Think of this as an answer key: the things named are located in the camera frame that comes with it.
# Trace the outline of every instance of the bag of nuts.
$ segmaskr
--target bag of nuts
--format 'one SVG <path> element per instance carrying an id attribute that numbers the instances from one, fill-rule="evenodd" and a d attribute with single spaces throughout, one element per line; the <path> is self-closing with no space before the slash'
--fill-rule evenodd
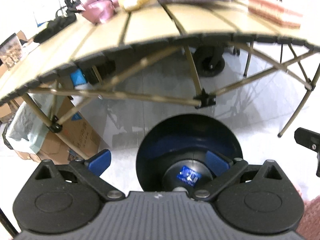
<path id="1" fill-rule="evenodd" d="M 10 70 L 21 58 L 22 45 L 14 33 L 0 45 L 0 59 Z"/>

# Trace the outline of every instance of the black wheel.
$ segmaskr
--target black wheel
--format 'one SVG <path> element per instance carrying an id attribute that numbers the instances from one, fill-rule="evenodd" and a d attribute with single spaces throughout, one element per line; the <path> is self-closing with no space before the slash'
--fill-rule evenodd
<path id="1" fill-rule="evenodd" d="M 201 77 L 214 77 L 222 72 L 225 67 L 225 61 L 222 53 L 214 54 L 216 47 L 199 47 L 193 55 L 198 75 Z M 217 57 L 215 65 L 211 62 L 213 57 Z"/>
<path id="2" fill-rule="evenodd" d="M 240 56 L 240 49 L 233 48 L 233 55 Z"/>

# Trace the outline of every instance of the white floor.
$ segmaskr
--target white floor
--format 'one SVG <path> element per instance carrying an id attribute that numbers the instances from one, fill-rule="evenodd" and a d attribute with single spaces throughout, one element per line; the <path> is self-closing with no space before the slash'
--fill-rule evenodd
<path id="1" fill-rule="evenodd" d="M 277 60 L 280 58 L 280 47 L 277 45 L 256 44 L 255 47 Z M 298 55 L 306 52 L 301 47 L 295 50 Z M 241 51 L 240 57 L 225 53 L 224 71 L 215 78 L 202 78 L 202 85 L 210 91 L 242 79 L 246 57 L 244 51 Z M 285 47 L 283 61 L 291 58 L 289 48 Z M 124 64 L 118 63 L 120 70 Z M 312 78 L 320 63 L 320 55 L 313 55 L 301 63 Z M 249 75 L 267 67 L 270 65 L 252 57 Z M 297 64 L 290 69 L 303 77 Z M 188 63 L 181 53 L 156 63 L 123 82 L 117 89 L 189 98 L 195 94 Z M 297 145 L 293 135 L 298 127 L 320 132 L 319 88 L 312 93 L 303 111 L 283 137 L 277 137 L 304 94 L 303 85 L 284 73 L 276 72 L 217 97 L 217 105 L 208 109 L 96 99 L 81 113 L 103 138 L 101 147 L 112 150 L 111 166 L 101 177 L 126 194 L 130 190 L 141 190 L 135 174 L 135 155 L 148 130 L 176 114 L 202 113 L 221 120 L 231 128 L 240 142 L 244 159 L 250 164 L 262 164 L 266 159 L 276 160 L 292 182 L 300 185 L 303 197 L 313 199 L 320 195 L 320 179 L 315 175 L 316 153 Z M 0 142 L 0 207 L 16 228 L 18 225 L 12 213 L 12 204 L 36 167 L 36 163 L 21 160 Z M 8 238 L 4 228 L 0 227 L 0 240 Z"/>

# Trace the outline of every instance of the pink bag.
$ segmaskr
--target pink bag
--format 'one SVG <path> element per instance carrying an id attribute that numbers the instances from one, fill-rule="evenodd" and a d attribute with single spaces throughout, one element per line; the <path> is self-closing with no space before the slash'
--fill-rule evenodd
<path id="1" fill-rule="evenodd" d="M 119 6 L 117 0 L 80 0 L 77 10 L 92 23 L 105 23 L 115 14 L 115 7 Z"/>

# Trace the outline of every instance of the ribbed gray surface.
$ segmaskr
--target ribbed gray surface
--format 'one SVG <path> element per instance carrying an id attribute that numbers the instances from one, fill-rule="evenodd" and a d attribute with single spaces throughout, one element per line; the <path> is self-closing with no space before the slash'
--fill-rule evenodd
<path id="1" fill-rule="evenodd" d="M 224 223 L 209 203 L 182 192 L 131 192 L 125 200 L 104 206 L 89 225 L 59 236 L 22 232 L 16 240 L 302 240 L 291 232 L 252 236 Z"/>

